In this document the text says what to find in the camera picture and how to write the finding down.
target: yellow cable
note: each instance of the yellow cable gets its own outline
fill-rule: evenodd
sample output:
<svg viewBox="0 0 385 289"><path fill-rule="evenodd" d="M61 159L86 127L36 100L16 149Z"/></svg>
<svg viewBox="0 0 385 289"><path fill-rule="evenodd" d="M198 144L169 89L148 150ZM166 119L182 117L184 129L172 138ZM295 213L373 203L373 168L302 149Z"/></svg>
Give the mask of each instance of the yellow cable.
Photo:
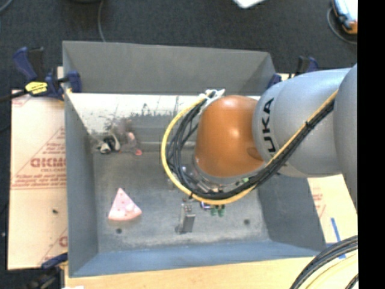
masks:
<svg viewBox="0 0 385 289"><path fill-rule="evenodd" d="M350 268L351 265L357 264L357 263L358 263L358 253L350 255L345 259L338 259L337 263L333 264L331 267L322 271L322 273L320 273L315 279L313 279L305 288L306 289L325 288L324 287L325 281L336 276L338 273L340 273L341 275L343 270L346 270Z"/></svg>
<svg viewBox="0 0 385 289"><path fill-rule="evenodd" d="M279 157L279 155L292 143L292 141L296 138L296 136L298 135L298 133L300 133L306 126L307 126L307 122L309 122L312 118L314 118L320 111L322 111L322 109L330 102L332 101L336 95L337 95L337 92L338 90L336 90L309 118L308 120L303 123L303 125L299 128L299 130L279 149L279 151L269 160L269 162L267 162L267 164L265 166L268 166L269 164L271 164L276 158ZM225 205L225 204L230 204L234 201L237 201L239 200L240 198L244 197L246 194L249 194L249 192L251 192L256 185L253 185L251 186L250 188L246 189L246 190L243 190L241 191L240 193L230 197L230 198L227 198L227 199L206 199L206 198L203 198L203 197L200 197L196 194L193 194L191 190L189 190L188 188L186 188L182 183L180 183L180 181L178 180L178 178L175 176L175 174L171 171L171 169L169 168L168 164L167 164L167 157L166 157L166 147L167 147L167 140L168 140L168 136L170 135L171 133L171 130L173 129L173 127L175 126L175 124L178 122L178 120L184 115L186 114L187 112L189 112L190 109L194 108L195 106L198 106L198 104L200 104L203 100L206 99L206 96L201 96L199 97L195 102L193 102L191 105L187 106L186 108L184 108L182 111L180 111L175 117L174 119L170 122L170 124L167 126L167 129L165 130L165 133L164 133L164 136L163 136L163 139L162 139L162 145L161 145L161 160L162 160L162 165L163 165L163 168L167 174L167 176L170 178L170 180L174 183L174 185L179 188L182 192L184 192L185 194L187 194L189 197L192 197L194 198L195 200L198 200L198 201L202 201L206 204L209 204L209 205Z"/></svg>
<svg viewBox="0 0 385 289"><path fill-rule="evenodd" d="M202 198L196 194L193 194L192 191L190 191L188 188L186 188L182 183L180 183L180 181L175 177L174 173L171 171L171 169L169 168L168 164L167 164L167 157L166 157L166 147L167 147L167 140L168 140L168 136L170 135L171 133L171 130L173 129L173 127L175 126L175 124L177 123L177 121L184 115L186 114L187 112L189 112L190 109L194 108L195 106L198 106L198 104L200 104L206 97L202 96L200 98L198 98L195 102L193 102L190 106L184 108L182 111L180 111L175 117L174 119L171 121L171 123L168 125L167 129L165 130L165 133L164 133L164 136L163 136L163 140L162 140L162 145L161 145L161 160L162 160L162 165L164 167L164 170L166 171L166 174L167 176L170 178L170 180L176 185L177 188L179 188L181 191L183 191L185 194L187 194L188 196L191 196L192 198L194 198L195 200L198 200L198 201L202 201L206 204L209 204L209 205L225 205L225 204L230 204L240 198L242 198L243 196L245 196L246 194L248 194L249 192L251 192L251 190L253 188L248 188L242 192L240 192L239 194L235 195L235 196L232 196L231 198L228 198L228 199L219 199L219 200L213 200L213 199L206 199L206 198Z"/></svg>

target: pink triangular sponge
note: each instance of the pink triangular sponge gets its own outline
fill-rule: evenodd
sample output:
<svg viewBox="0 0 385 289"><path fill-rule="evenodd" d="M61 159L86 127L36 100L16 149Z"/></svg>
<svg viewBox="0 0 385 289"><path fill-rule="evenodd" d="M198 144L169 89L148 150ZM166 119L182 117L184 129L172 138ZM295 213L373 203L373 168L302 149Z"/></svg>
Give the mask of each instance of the pink triangular sponge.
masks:
<svg viewBox="0 0 385 289"><path fill-rule="evenodd" d="M118 189L108 214L110 220L130 220L142 214L140 208L121 188Z"/></svg>

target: black floor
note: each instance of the black floor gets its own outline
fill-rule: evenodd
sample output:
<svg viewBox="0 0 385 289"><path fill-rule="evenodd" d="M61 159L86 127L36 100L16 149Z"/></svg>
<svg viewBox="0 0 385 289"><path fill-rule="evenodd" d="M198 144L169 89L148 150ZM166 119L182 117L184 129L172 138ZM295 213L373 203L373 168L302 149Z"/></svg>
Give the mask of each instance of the black floor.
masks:
<svg viewBox="0 0 385 289"><path fill-rule="evenodd" d="M8 0L0 0L4 5ZM328 22L331 0L267 0L249 9L232 0L13 0L0 6L0 96L23 87L12 61L23 47L44 47L45 68L61 65L63 40L249 49L269 52L278 72L295 72L300 55L321 68L350 67L357 45L342 40ZM16 288L41 271L6 271L10 106L0 104L0 288Z"/></svg>

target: clamp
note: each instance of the clamp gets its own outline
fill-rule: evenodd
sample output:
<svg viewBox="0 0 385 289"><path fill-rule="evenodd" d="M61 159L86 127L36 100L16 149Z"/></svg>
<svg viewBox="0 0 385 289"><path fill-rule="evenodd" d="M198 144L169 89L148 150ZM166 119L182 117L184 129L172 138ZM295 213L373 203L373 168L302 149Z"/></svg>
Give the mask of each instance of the clamp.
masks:
<svg viewBox="0 0 385 289"><path fill-rule="evenodd" d="M71 70L64 78L58 78L57 72L52 70L45 74L43 70L43 48L28 50L27 47L18 49L13 55L16 68L26 77L25 94L31 96L47 96L64 100L62 83L68 82L68 89L72 92L81 92L82 82L79 73Z"/></svg>

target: gray box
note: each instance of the gray box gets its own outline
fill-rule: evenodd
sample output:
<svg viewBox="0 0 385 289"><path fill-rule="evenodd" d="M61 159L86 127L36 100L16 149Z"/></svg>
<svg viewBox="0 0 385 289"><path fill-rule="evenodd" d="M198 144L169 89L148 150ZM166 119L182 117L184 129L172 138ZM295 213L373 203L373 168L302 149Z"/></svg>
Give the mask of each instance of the gray box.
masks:
<svg viewBox="0 0 385 289"><path fill-rule="evenodd" d="M63 61L64 71L76 69L84 85L84 93L66 98L65 107L70 277L313 256L325 248L307 180L282 175L226 206L224 217L211 216L193 202L193 230L178 234L184 194L168 182L159 148L143 135L140 157L100 154L82 112L86 109L79 106L96 93L188 96L226 88L227 94L261 95L274 75L269 54L63 42ZM167 121L139 115L138 137L150 128L151 143L153 138L160 142ZM143 211L133 221L107 219L119 187Z"/></svg>

